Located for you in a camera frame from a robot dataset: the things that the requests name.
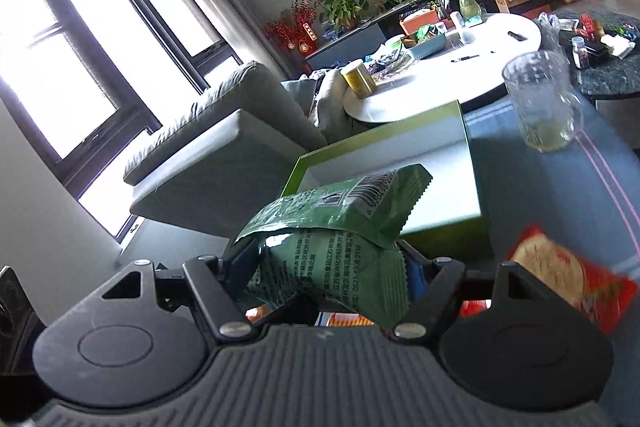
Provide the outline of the green snack bag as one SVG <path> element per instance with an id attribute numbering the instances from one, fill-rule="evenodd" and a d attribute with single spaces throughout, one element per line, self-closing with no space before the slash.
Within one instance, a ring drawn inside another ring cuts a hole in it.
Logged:
<path id="1" fill-rule="evenodd" d="M 273 306 L 310 294 L 390 329 L 410 306 L 396 242 L 431 181 L 414 164 L 265 205 L 240 233 L 259 246 L 247 294 Z"/>

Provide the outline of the orange red snack packet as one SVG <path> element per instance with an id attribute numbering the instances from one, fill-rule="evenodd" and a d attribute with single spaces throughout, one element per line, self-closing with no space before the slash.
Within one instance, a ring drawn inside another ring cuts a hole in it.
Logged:
<path id="1" fill-rule="evenodd" d="M 245 316 L 251 322 L 263 319 L 271 312 L 268 305 L 261 305 L 245 311 Z M 320 327 L 364 327 L 373 326 L 374 323 L 357 313 L 320 312 L 316 325 Z"/>

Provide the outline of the grey sofa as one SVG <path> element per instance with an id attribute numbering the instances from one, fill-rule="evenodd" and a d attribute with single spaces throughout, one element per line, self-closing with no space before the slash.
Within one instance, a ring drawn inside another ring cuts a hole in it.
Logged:
<path id="1" fill-rule="evenodd" d="M 240 66 L 130 157 L 131 213 L 232 239 L 280 196 L 300 156 L 354 134 L 346 90 L 338 69 L 282 81 L 262 63 Z"/>

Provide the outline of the blue tablecloth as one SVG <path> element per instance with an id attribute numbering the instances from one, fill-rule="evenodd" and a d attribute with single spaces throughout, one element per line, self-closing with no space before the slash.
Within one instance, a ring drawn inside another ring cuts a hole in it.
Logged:
<path id="1" fill-rule="evenodd" d="M 582 101 L 584 129 L 552 153 L 529 148 L 510 98 L 465 113 L 495 259 L 529 225 L 596 265 L 639 278 L 639 159 L 597 109 Z"/>

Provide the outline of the large red snack bag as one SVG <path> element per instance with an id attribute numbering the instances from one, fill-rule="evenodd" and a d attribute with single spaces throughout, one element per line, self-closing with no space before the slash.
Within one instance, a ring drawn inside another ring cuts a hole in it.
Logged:
<path id="1" fill-rule="evenodd" d="M 538 225 L 523 231 L 502 262 L 533 274 L 605 334 L 614 331 L 639 290 L 629 277 L 578 256 Z"/>

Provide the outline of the yellow tin can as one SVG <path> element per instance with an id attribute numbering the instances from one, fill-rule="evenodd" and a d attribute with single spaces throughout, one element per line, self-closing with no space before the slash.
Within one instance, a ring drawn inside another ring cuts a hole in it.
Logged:
<path id="1" fill-rule="evenodd" d="M 363 60 L 352 61 L 342 67 L 341 75 L 360 100 L 375 92 L 376 84 L 367 67 L 364 66 Z"/>

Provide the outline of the clear glass mug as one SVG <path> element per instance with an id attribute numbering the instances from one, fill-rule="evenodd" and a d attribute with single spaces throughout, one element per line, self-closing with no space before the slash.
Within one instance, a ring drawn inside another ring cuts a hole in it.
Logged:
<path id="1" fill-rule="evenodd" d="M 570 64 L 563 54 L 522 54 L 504 66 L 502 78 L 521 136 L 533 150 L 562 150 L 584 129 L 582 103 L 570 85 Z"/>

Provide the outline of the black pen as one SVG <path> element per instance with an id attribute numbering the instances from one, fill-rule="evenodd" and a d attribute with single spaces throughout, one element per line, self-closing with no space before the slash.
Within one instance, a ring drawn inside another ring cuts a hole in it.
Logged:
<path id="1" fill-rule="evenodd" d="M 457 58 L 454 58 L 453 60 L 451 60 L 451 63 L 461 63 L 461 62 L 472 60 L 472 58 L 477 58 L 477 57 L 480 57 L 480 54 L 473 54 L 473 55 L 457 57 Z"/>

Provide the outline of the white round table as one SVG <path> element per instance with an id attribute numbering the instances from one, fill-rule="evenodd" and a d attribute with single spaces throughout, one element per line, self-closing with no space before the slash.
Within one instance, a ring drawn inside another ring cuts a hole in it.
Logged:
<path id="1" fill-rule="evenodd" d="M 413 62 L 374 95 L 360 100 L 347 91 L 343 107 L 348 116 L 365 124 L 398 121 L 453 101 L 469 113 L 503 98 L 503 67 L 540 45 L 541 33 L 532 20 L 509 13 L 489 14 L 477 26 L 449 31 L 445 49 Z M 480 57 L 451 63 L 473 54 Z"/>

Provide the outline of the teal plastic basket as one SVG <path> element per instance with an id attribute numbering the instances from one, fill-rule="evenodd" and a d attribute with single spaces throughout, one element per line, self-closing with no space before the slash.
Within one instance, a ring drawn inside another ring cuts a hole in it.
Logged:
<path id="1" fill-rule="evenodd" d="M 401 41 L 412 58 L 422 60 L 440 52 L 446 46 L 446 34 L 435 25 L 423 25 Z"/>

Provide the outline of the red festive decoration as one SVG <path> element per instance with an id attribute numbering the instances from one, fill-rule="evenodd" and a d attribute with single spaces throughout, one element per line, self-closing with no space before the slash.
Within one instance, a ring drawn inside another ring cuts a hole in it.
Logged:
<path id="1" fill-rule="evenodd" d="M 318 50 L 314 22 L 322 3 L 323 0 L 292 0 L 290 8 L 277 20 L 266 23 L 266 36 L 282 49 L 297 51 L 302 57 L 313 54 Z"/>

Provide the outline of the dark marble side table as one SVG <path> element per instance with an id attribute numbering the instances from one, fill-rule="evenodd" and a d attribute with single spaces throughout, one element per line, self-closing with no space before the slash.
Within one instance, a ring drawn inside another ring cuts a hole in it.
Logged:
<path id="1" fill-rule="evenodd" d="M 572 83 L 574 87 L 587 98 L 594 100 L 623 100 L 624 98 L 638 98 L 639 96 L 639 20 L 637 17 L 617 12 L 598 9 L 573 10 L 564 6 L 555 11 L 559 18 L 578 20 L 587 13 L 594 22 L 602 25 L 607 35 L 631 37 L 634 48 L 623 58 L 615 57 L 610 52 L 602 50 L 595 56 L 589 54 L 589 67 L 576 69 L 572 65 Z"/>

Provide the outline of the black window frame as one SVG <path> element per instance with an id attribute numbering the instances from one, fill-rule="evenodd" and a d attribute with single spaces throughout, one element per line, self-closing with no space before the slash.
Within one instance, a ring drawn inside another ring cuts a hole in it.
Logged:
<path id="1" fill-rule="evenodd" d="M 1 0 L 1 100 L 113 239 L 129 157 L 241 60 L 195 0 Z"/>

